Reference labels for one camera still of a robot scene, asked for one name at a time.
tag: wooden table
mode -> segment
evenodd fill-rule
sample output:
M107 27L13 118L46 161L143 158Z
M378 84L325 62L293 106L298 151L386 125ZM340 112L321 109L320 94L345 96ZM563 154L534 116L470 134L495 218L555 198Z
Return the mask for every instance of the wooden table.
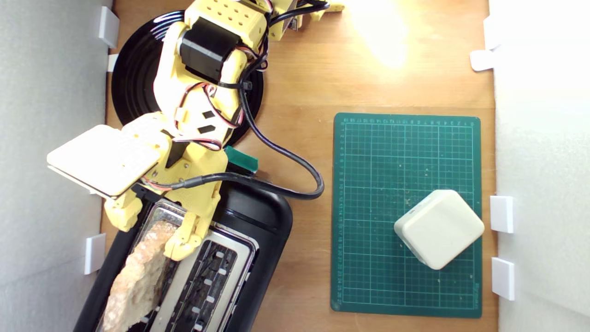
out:
M115 0L119 47L135 29L189 0ZM491 292L489 230L495 191L494 96L491 73L474 73L469 52L483 47L486 0L348 0L341 14L326 14L288 31L270 48L263 107L268 137L311 161L326 191L315 201L291 201L294 225L253 331L497 331ZM478 320L336 313L329 306L333 118L338 112L424 113L481 118L483 211L483 316ZM108 97L107 123L120 126ZM313 180L270 151L254 135L237 148L260 160L281 185L311 190ZM103 221L103 231L114 229Z

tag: white wall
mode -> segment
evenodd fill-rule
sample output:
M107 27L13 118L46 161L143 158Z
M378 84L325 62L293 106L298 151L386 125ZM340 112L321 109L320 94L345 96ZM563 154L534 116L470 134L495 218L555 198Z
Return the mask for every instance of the white wall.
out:
M588 1L490 0L497 193L514 197L516 299L499 330L590 330L590 12Z
M45 156L105 117L112 0L0 0L0 331L71 330L95 279L101 201Z

